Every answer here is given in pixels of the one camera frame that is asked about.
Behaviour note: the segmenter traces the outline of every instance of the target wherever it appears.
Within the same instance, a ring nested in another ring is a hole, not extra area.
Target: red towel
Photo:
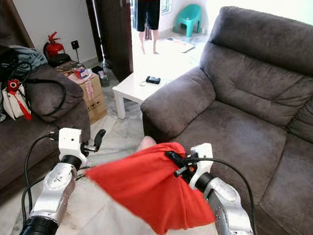
[[[213,223],[214,214],[202,193],[173,175],[178,167],[165,156],[166,151],[185,154],[179,143],[161,143],[96,166],[87,176],[157,234]]]

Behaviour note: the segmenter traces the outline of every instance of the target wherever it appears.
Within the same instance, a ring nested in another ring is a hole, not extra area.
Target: tiled floor
[[[199,63],[207,35],[195,35],[186,38],[183,35],[170,35],[177,39],[194,43],[195,49],[182,54],[166,51],[162,43],[158,47],[159,55],[149,53],[152,42],[146,41],[147,54],[143,55],[134,40],[134,70],[148,70],[151,75],[171,75],[173,78],[183,74]],[[90,154],[89,161],[98,165],[124,158],[134,153],[142,140],[143,127],[139,105],[132,101],[125,101],[126,118],[117,117],[112,87],[118,81],[110,75],[110,86],[103,88],[108,115],[91,126],[91,136],[94,137],[101,128],[107,130],[99,152]],[[33,189],[34,197],[39,195],[42,185]],[[11,195],[4,202],[0,202],[0,234],[18,235],[22,225],[20,199],[21,191],[7,192]],[[115,203],[104,191],[86,178],[77,181],[76,188],[71,195],[68,210],[57,232],[58,235],[154,235],[151,228],[140,218],[132,215],[125,208]],[[169,231],[170,235],[215,235],[214,225],[189,229],[187,231]]]

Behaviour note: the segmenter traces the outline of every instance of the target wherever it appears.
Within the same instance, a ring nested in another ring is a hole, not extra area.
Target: door
[[[103,52],[121,82],[133,72],[130,0],[86,2],[98,59],[102,59]]]

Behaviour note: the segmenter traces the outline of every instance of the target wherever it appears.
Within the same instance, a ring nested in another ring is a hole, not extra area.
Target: electrical outlet
[[[73,48],[73,50],[76,50],[76,49],[78,49],[78,48],[79,48],[79,45],[78,45],[78,41],[77,41],[77,40],[75,40],[75,41],[71,42],[71,44],[72,44],[72,48]]]

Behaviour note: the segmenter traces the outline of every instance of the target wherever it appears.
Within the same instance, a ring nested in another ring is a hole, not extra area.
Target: fire extinguisher
[[[64,54],[64,47],[61,43],[56,43],[56,40],[60,38],[54,38],[57,32],[54,32],[51,35],[48,35],[49,43],[46,43],[44,46],[44,53],[46,57],[49,59],[54,55]]]

